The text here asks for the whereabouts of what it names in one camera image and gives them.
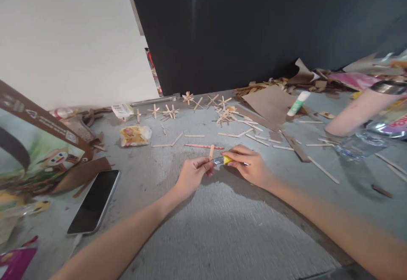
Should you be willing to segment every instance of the purple package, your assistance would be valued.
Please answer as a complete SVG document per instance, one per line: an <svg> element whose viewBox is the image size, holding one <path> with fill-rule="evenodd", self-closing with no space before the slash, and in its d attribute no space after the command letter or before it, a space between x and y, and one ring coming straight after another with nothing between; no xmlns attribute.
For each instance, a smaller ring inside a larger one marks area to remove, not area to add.
<svg viewBox="0 0 407 280"><path fill-rule="evenodd" d="M0 280L20 280L37 248L18 248L0 255Z"/></svg>

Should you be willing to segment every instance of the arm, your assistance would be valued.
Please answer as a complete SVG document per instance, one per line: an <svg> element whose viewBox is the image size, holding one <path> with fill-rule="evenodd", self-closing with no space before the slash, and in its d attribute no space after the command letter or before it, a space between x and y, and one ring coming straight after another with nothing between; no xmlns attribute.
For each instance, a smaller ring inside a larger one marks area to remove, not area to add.
<svg viewBox="0 0 407 280"><path fill-rule="evenodd" d="M198 188L205 173L213 174L208 158L186 160L167 194L83 248L51 280L117 279L164 218Z"/></svg>
<svg viewBox="0 0 407 280"><path fill-rule="evenodd" d="M259 153L245 146L238 145L222 154L234 160L228 166L236 167L246 180L304 215L377 279L406 279L405 241L349 211L285 183L266 167Z"/></svg>

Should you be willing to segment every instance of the smartphone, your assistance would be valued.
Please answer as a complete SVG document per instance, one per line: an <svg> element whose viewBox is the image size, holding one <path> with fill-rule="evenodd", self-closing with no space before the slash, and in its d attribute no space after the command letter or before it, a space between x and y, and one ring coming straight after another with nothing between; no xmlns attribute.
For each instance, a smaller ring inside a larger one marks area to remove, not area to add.
<svg viewBox="0 0 407 280"><path fill-rule="evenodd" d="M68 228L68 235L93 233L99 228L119 175L119 170L98 173Z"/></svg>

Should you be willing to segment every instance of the cartoon character print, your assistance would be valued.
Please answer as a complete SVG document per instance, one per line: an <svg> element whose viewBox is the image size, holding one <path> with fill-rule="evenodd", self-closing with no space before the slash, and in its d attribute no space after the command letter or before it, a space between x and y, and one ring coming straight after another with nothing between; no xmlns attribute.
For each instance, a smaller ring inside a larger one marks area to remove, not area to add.
<svg viewBox="0 0 407 280"><path fill-rule="evenodd" d="M78 161L79 157L69 154L68 148L65 147L59 150L52 150L37 164L40 164L40 167L44 168L45 172L53 172L55 175L65 172Z"/></svg>

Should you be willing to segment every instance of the white glue stick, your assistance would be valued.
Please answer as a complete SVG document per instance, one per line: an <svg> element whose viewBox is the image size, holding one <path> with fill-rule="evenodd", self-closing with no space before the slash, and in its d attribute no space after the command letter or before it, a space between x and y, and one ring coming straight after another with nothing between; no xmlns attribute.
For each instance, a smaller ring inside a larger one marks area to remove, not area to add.
<svg viewBox="0 0 407 280"><path fill-rule="evenodd" d="M294 116L298 112L298 110L300 109L300 107L302 106L304 101L308 99L310 94L311 94L311 92L309 92L309 91L301 92L300 95L298 96L297 100L291 106L291 108L288 111L287 115L290 116L290 117Z"/></svg>

